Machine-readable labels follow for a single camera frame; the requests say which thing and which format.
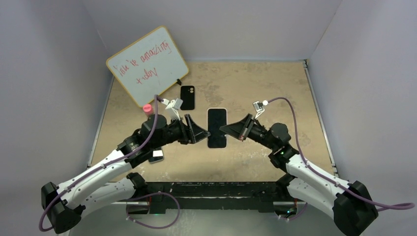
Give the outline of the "pink edged smartphone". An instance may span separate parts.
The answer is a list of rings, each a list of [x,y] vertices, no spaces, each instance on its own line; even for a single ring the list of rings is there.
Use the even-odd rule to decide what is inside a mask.
[[[225,148],[227,135],[220,127],[227,125],[227,110],[225,108],[209,108],[207,110],[207,125],[210,136],[207,139],[208,148]]]

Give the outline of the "black phone case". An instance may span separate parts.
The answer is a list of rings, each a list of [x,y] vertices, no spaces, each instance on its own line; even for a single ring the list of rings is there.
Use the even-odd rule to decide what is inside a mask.
[[[181,110],[188,111],[195,109],[195,87],[194,86],[181,86],[180,99],[183,101]]]

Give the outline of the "black smartphone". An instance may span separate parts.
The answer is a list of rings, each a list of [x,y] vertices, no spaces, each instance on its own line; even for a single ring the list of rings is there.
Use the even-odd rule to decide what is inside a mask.
[[[156,163],[164,160],[164,154],[161,147],[153,150],[152,157],[148,159],[149,163]]]

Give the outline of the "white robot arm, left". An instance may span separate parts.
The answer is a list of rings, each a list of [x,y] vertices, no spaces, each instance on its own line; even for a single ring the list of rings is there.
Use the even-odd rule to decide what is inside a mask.
[[[115,185],[114,177],[126,173],[152,157],[157,148],[179,142],[195,144],[210,136],[189,114],[167,122],[163,115],[150,115],[142,126],[124,139],[103,160],[81,174],[59,184],[41,187],[41,214],[38,228],[64,233],[77,225],[83,216],[113,202],[132,198],[141,201],[147,191],[139,174],[131,173]]]

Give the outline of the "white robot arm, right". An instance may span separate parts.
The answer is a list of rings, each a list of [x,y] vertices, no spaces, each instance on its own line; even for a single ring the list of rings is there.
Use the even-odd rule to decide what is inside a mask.
[[[350,183],[303,160],[300,152],[290,145],[291,136],[285,124],[275,123],[266,129],[248,114],[241,121],[219,129],[240,141],[249,138],[271,149],[268,156],[271,163],[290,178],[277,185],[277,196],[282,200],[293,197],[319,209],[344,235],[361,235],[379,216],[374,205],[353,196],[358,194],[366,200],[371,199],[364,184]]]

